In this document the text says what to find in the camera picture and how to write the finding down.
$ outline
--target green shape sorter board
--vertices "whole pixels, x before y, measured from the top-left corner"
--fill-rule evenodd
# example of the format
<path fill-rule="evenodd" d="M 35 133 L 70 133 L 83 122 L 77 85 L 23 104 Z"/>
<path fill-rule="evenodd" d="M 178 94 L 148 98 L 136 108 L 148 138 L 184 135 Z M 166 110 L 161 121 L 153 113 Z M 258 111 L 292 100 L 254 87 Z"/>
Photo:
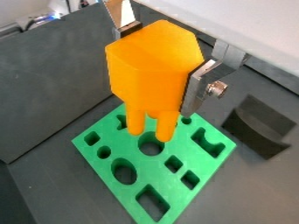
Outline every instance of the green shape sorter board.
<path fill-rule="evenodd" d="M 154 125 L 146 117 L 144 133 L 130 136 L 122 104 L 71 140 L 140 224 L 174 222 L 236 146 L 196 114 L 178 118 L 166 143 Z"/>

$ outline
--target square hole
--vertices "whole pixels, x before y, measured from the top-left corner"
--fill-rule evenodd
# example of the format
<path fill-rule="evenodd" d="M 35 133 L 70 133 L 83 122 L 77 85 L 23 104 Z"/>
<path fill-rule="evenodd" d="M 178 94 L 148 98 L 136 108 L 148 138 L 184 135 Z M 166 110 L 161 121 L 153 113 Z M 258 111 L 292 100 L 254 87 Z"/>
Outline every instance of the square hole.
<path fill-rule="evenodd" d="M 164 165 L 172 173 L 176 173 L 182 167 L 182 162 L 176 156 L 170 156 L 164 162 Z"/>
<path fill-rule="evenodd" d="M 186 171 L 181 176 L 181 182 L 192 190 L 193 187 L 200 183 L 198 177 L 193 174 L 192 171 Z"/>
<path fill-rule="evenodd" d="M 170 208 L 162 196 L 150 185 L 146 185 L 141 192 L 136 195 L 134 199 L 149 214 L 153 221 L 157 222 Z"/>
<path fill-rule="evenodd" d="M 100 137 L 95 131 L 90 131 L 85 136 L 83 136 L 83 141 L 87 144 L 87 146 L 91 146 L 97 141 Z"/>

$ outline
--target metal bracket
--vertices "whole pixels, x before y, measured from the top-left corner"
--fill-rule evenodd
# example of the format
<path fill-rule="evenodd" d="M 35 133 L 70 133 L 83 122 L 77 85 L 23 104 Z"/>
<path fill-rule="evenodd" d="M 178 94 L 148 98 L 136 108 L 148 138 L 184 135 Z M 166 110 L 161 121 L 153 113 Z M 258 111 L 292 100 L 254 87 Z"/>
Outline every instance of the metal bracket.
<path fill-rule="evenodd" d="M 220 79 L 233 73 L 245 63 L 249 55 L 217 39 L 210 56 L 190 72 L 181 103 L 181 115 L 189 117 L 208 95 L 221 97 L 228 85 Z"/>
<path fill-rule="evenodd" d="M 112 29 L 114 40 L 142 28 L 142 24 L 136 21 L 129 0 L 102 0 L 102 2 L 114 24 Z"/>

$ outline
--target screw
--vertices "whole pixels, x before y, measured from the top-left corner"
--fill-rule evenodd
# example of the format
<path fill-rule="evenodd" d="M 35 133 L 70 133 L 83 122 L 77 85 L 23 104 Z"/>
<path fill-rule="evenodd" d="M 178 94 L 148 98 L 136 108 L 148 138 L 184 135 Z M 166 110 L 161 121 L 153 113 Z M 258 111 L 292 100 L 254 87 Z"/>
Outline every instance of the screw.
<path fill-rule="evenodd" d="M 206 94 L 220 98 L 225 94 L 226 88 L 228 85 L 224 82 L 216 80 L 206 86 Z"/>

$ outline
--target orange hexagonal prism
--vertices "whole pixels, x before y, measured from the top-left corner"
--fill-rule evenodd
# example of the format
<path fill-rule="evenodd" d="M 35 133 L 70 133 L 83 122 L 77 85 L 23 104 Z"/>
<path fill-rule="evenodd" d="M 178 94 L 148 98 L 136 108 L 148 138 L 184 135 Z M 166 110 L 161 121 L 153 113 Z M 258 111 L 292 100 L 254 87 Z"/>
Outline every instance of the orange hexagonal prism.
<path fill-rule="evenodd" d="M 125 103 L 128 132 L 142 133 L 148 114 L 157 119 L 156 138 L 169 141 L 188 73 L 202 62 L 193 33 L 158 20 L 105 50 L 110 90 Z"/>

